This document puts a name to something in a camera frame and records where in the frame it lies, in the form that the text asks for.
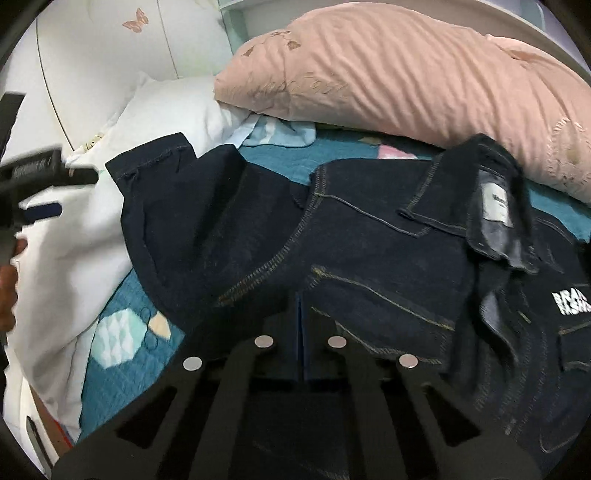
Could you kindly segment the person left hand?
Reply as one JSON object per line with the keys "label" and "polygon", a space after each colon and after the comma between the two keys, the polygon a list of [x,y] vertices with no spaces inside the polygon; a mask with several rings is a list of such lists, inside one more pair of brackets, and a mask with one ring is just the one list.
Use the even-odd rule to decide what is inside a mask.
{"label": "person left hand", "polygon": [[1,266],[0,274],[0,331],[2,333],[10,332],[16,323],[13,313],[18,295],[16,284],[18,281],[18,272],[11,261]]}

